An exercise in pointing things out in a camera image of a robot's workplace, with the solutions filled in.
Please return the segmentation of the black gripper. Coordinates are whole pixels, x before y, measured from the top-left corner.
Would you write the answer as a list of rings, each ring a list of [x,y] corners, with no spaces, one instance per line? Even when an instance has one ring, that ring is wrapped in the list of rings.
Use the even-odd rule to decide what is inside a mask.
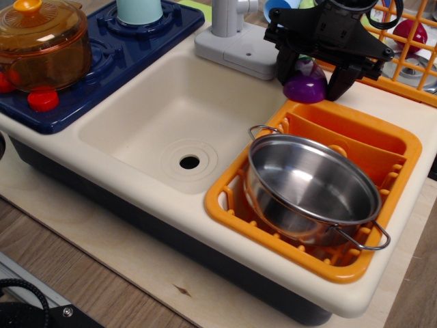
[[[358,67],[363,75],[376,80],[383,65],[394,58],[385,43],[370,34],[361,22],[366,16],[372,27],[385,30],[395,21],[382,23],[371,19],[376,1],[322,1],[310,9],[270,11],[271,21],[264,39],[275,44],[277,79],[285,85],[295,71],[300,55],[307,55],[336,68],[326,88],[326,100],[338,100],[355,82]]]

